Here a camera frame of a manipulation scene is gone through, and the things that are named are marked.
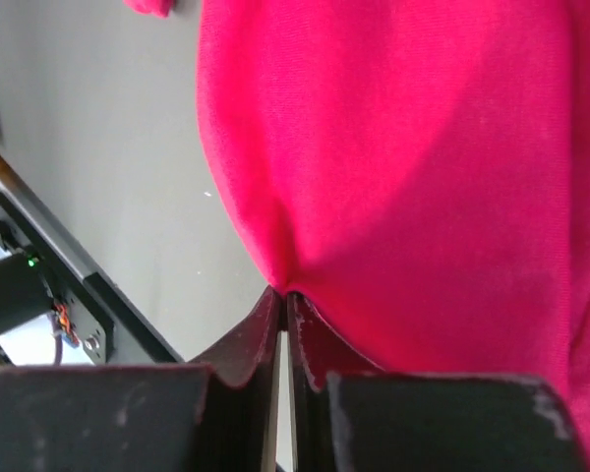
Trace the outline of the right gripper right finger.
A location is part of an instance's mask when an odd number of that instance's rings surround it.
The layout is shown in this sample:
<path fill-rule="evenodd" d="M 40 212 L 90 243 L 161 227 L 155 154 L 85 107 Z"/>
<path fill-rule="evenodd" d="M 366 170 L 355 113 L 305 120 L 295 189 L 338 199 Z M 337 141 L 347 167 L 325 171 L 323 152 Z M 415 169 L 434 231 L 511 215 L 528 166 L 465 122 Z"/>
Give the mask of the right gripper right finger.
<path fill-rule="evenodd" d="M 286 302 L 298 471 L 586 471 L 561 399 L 515 375 L 392 374 Z"/>

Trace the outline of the pink t shirt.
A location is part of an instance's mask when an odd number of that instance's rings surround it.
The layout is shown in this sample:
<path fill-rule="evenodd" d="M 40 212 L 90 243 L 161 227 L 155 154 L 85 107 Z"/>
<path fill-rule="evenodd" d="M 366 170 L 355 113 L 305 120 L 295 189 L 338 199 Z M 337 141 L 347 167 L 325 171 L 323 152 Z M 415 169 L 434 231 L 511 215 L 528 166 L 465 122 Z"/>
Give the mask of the pink t shirt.
<path fill-rule="evenodd" d="M 590 456 L 590 1 L 205 1 L 197 112 L 271 286 L 381 367 L 547 380 Z"/>

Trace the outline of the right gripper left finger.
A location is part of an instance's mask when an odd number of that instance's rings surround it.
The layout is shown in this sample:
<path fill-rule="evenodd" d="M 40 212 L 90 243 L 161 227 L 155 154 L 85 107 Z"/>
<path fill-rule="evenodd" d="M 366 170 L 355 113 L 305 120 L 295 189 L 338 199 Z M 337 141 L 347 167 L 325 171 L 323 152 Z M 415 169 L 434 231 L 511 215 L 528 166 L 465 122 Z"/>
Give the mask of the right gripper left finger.
<path fill-rule="evenodd" d="M 0 471 L 272 471 L 280 297 L 190 363 L 0 370 Z"/>

